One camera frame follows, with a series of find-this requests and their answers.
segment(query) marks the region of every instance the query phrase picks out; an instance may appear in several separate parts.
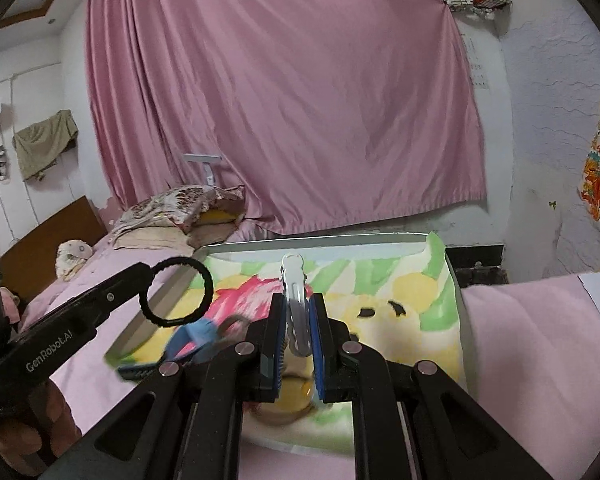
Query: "black ring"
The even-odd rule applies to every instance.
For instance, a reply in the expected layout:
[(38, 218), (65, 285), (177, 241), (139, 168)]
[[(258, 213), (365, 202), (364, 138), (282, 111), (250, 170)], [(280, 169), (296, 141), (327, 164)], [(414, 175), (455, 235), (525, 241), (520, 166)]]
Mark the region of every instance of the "black ring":
[(214, 280), (211, 277), (211, 272), (209, 272), (209, 269), (207, 269), (201, 262), (193, 258), (187, 258), (186, 256), (174, 256), (173, 258), (167, 258), (163, 262), (160, 262), (159, 264), (151, 268), (151, 270), (154, 273), (154, 278), (161, 270), (176, 265), (193, 267), (200, 273), (200, 276), (202, 276), (202, 279), (205, 282), (205, 295), (202, 297), (202, 301), (200, 301), (200, 306), (191, 314), (188, 314), (185, 317), (180, 317), (178, 319), (163, 319), (159, 316), (156, 316), (149, 308), (149, 302), (147, 300), (147, 293), (149, 292), (149, 289), (142, 291), (139, 294), (140, 310), (149, 321), (163, 328), (170, 326), (180, 326), (187, 323), (193, 323), (194, 321), (199, 320), (202, 316), (206, 314), (206, 311), (209, 310), (209, 306), (211, 305), (211, 302), (214, 299)]

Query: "beige blanket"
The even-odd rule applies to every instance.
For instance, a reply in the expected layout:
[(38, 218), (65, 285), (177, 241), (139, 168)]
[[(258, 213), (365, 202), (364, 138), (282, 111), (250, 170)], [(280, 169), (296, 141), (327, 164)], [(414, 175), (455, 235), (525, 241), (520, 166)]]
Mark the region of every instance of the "beige blanket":
[(60, 110), (45, 121), (32, 124), (13, 137), (22, 179), (42, 172), (78, 135), (71, 110)]

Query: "curtain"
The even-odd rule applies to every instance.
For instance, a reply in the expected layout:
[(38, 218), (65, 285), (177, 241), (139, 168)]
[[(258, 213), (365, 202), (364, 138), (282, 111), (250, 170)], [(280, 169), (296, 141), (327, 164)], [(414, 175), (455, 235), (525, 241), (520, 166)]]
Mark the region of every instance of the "curtain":
[(482, 130), (443, 0), (89, 0), (91, 110), (123, 206), (202, 169), (279, 234), (485, 196)]

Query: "black painted eye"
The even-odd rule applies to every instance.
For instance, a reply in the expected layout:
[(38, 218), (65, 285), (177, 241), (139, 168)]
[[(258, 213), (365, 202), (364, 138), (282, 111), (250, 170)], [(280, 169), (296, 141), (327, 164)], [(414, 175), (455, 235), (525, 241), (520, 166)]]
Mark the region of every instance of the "black painted eye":
[(407, 311), (397, 301), (389, 300), (389, 304), (393, 307), (396, 317), (407, 315)]
[(375, 315), (376, 315), (376, 311), (373, 310), (372, 308), (361, 308), (360, 314), (358, 314), (358, 317), (373, 317)]

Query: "metal screw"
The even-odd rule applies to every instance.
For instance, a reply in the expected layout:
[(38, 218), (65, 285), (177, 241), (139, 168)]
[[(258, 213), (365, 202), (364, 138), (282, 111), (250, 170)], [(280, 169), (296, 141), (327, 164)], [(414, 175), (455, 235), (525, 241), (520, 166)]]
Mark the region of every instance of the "metal screw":
[(255, 349), (256, 347), (253, 345), (253, 343), (249, 343), (248, 341), (243, 341), (235, 346), (235, 352), (238, 355), (249, 355)]
[(420, 361), (418, 371), (424, 375), (433, 375), (438, 371), (438, 366), (433, 361)]
[(362, 350), (362, 345), (357, 341), (346, 341), (342, 344), (342, 349), (345, 354), (359, 354)]
[(160, 365), (158, 371), (163, 377), (171, 377), (177, 374), (179, 369), (180, 367), (177, 363), (174, 363), (173, 361), (166, 361)]

